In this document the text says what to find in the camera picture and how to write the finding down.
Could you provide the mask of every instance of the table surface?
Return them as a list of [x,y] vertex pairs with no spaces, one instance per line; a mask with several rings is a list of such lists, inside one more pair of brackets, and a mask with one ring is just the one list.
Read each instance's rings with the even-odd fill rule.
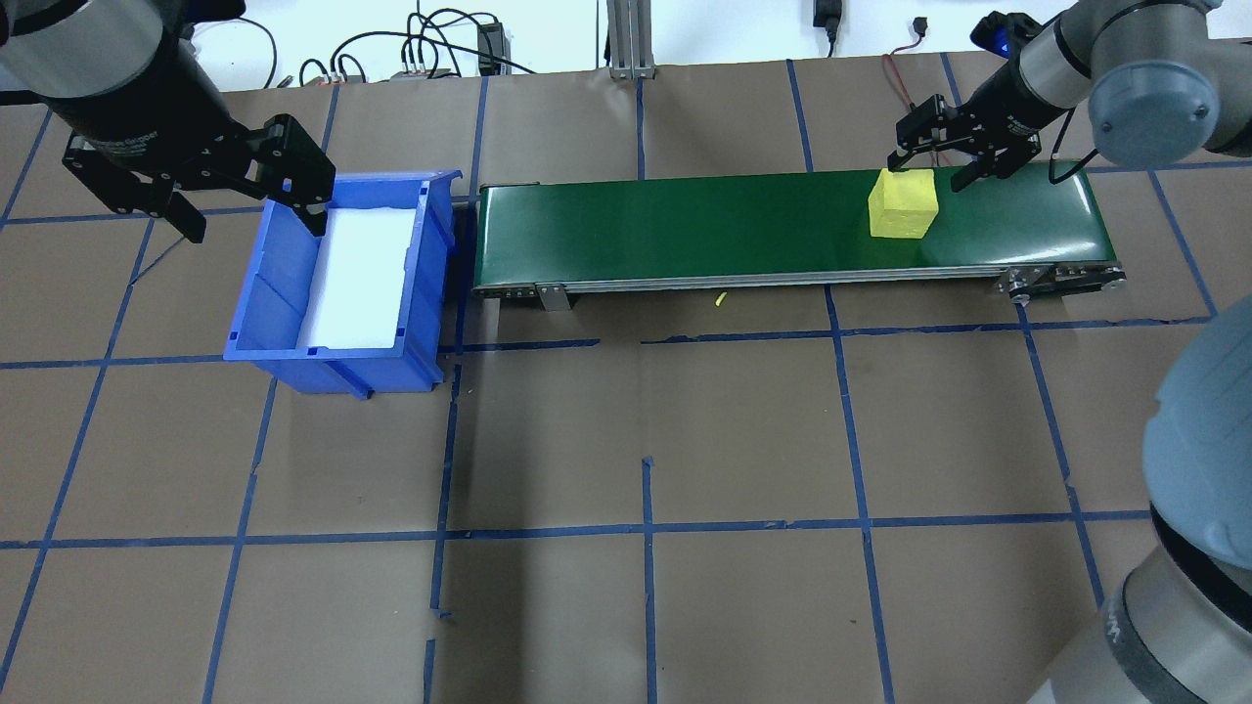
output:
[[[915,99],[998,61],[944,59],[898,56]],[[467,205],[481,184],[878,169],[904,110],[876,58],[227,101],[250,127],[294,114],[343,173],[461,169]],[[0,704],[1024,701],[1153,545],[1154,390],[1252,291],[1252,162],[1097,159],[1118,292],[545,313],[468,296],[466,246],[444,383],[298,396],[220,358],[257,202],[192,194],[205,242],[167,253],[177,232],[65,172],[43,108],[0,108]]]

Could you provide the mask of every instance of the blue plastic bin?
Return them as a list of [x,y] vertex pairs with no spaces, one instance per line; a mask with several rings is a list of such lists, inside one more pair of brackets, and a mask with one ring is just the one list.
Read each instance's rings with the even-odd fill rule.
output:
[[443,381],[436,355],[443,278],[456,246],[449,188],[459,175],[452,170],[334,179],[329,208],[416,208],[396,342],[387,348],[298,346],[322,238],[309,234],[290,209],[267,202],[223,356],[252,362],[303,393],[368,398],[374,391],[429,391]]

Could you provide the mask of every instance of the green conveyor belt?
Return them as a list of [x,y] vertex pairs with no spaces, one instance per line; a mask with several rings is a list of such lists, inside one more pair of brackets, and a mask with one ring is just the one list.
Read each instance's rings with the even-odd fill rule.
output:
[[1045,164],[960,193],[936,169],[923,239],[869,234],[876,170],[483,189],[475,291],[568,292],[998,276],[1010,264],[1114,262],[1085,174]]

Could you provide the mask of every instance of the yellow cube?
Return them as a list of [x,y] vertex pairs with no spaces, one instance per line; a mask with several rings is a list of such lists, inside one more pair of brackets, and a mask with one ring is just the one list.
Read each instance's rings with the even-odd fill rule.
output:
[[935,173],[930,169],[878,174],[869,193],[869,233],[873,237],[921,239],[939,214]]

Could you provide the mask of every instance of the metal bracket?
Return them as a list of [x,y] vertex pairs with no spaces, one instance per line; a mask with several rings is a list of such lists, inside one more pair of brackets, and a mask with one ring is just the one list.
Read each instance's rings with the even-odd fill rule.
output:
[[1111,291],[1126,283],[1121,262],[1069,262],[1009,267],[995,282],[995,292],[1018,306],[1032,298]]
[[568,311],[573,304],[563,283],[535,283],[527,286],[511,286],[507,288],[485,288],[476,291],[483,298],[502,298],[506,301],[535,301],[545,311]]
[[656,75],[652,61],[652,0],[608,1],[608,75],[634,80]]
[[540,283],[535,287],[540,294],[540,304],[545,311],[568,311],[570,297],[563,283]]

